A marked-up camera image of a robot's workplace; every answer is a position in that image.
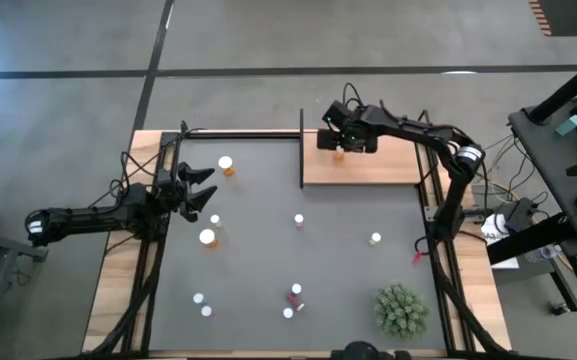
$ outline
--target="small red item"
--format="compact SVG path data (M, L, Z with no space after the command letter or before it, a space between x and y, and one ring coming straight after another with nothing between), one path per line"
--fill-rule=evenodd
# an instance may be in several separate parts
M421 260L421 256L422 256L422 253L417 252L417 254L415 254L414 259L412 259L412 264L417 265L419 263L419 261Z
M297 299L297 296L295 296L295 294L288 294L288 296L286 296L286 299L288 299L288 302L290 303L290 305L292 305L292 307L297 310L297 311L301 311L301 309L304 308L304 304L299 301L299 299Z

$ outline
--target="concrete floor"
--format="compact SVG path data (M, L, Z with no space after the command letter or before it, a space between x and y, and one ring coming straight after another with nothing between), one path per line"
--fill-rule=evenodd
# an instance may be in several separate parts
M164 0L0 0L0 71L145 69ZM186 0L169 22L161 69L577 63L577 38L542 36L527 0ZM508 113L570 73L158 79L146 129L319 126L346 81L365 101L455 124L482 144ZM119 174L143 79L0 80L0 234L23 241L36 208L86 206ZM506 183L521 157L495 172ZM538 175L517 192L545 188ZM544 209L557 206L549 199ZM0 312L0 359L78 353L105 236L54 244ZM30 271L31 265L21 266ZM550 317L549 278L499 286L513 348L577 359L577 314Z

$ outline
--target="gray tabletop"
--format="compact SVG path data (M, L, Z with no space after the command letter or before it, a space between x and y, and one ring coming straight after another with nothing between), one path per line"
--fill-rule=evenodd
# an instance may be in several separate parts
M523 112L513 113L509 119L559 207L577 231L577 176L566 175L566 169L577 164L577 133L573 131L562 137L555 132L570 117L573 107L572 104L564 106L543 126L530 122Z
M180 158L194 168L234 160L199 221L173 214L157 290L151 350L331 350L354 340L381 349L445 347L428 262L411 264L424 234L412 186L313 186L299 189L298 146L284 140L193 140ZM304 215L304 227L294 224ZM221 217L219 245L199 233ZM383 240L371 247L379 232ZM401 282L430 308L428 331L402 341L380 333L373 314L378 289ZM287 320L286 295L303 287L305 307ZM204 318L193 294L214 314Z

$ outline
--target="wooden platform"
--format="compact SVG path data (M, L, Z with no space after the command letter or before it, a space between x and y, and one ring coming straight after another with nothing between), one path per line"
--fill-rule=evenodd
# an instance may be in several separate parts
M294 133L298 132L298 130L284 131ZM145 130L135 132L131 145L131 154L136 161L143 164L157 153L161 133L162 131L160 130ZM417 171L418 166L414 153L414 146L411 158L413 161L410 161L409 166L411 168L414 166L414 170ZM428 168L425 162L422 162L422 166L425 169ZM145 166L146 170L149 171L154 170L154 167L154 163L150 163ZM135 169L136 167L134 164L128 164L129 173ZM445 194L449 184L447 173L440 170L440 178L442 182L441 185L442 188L444 188ZM136 173L131 179L135 182L143 182L145 184L149 184L152 181L152 178L149 175L141 171ZM426 179L425 184L430 185L430 181L430 178ZM472 196L467 196L464 199L464 206L469 206L470 204L472 204ZM472 232L478 232L477 228L468 228L468 230ZM125 232L110 233L107 246L110 247L112 244L115 244L125 239L126 237L127 234ZM510 340L508 337L503 313L501 311L501 305L499 303L499 297L497 295L497 289L495 286L494 278L492 276L492 269L490 268L485 245L482 242L476 239L472 239L467 235L460 235L455 240L455 250L468 305L471 307L474 314L477 316L486 330L491 334L491 336L500 345L506 349L510 349ZM130 240L120 247L114 249L105 257L105 260L102 264L97 292L92 306L88 329L82 350L92 350L94 347L96 347L114 327L114 325L117 323L117 320L119 320L124 310L126 309L130 300L130 292L132 289L138 253L139 242ZM145 313L144 308L142 308L140 316L137 319L137 328L133 338L133 347L137 348L140 346L141 334L143 330L143 314ZM451 309L451 319L457 348L463 349L463 339L461 339L458 315L454 308ZM317 355L310 355L322 356L326 354L323 352L315 353L317 353ZM444 355L445 351L430 349L417 350L414 351L414 353L417 356L437 357ZM151 354L151 356L155 357L287 357L290 355L299 356L300 354L294 354L294 352L288 354L285 352L269 353L255 351L219 353L192 351Z
M417 184L421 180L415 145L393 137L378 139L374 154L345 153L317 149L317 133L304 133L304 184Z

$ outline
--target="green plant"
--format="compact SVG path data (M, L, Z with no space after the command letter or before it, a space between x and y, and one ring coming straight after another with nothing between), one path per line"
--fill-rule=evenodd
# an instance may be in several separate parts
M377 325L386 334L411 339L426 332L428 307L419 295L401 284L379 290L375 315Z

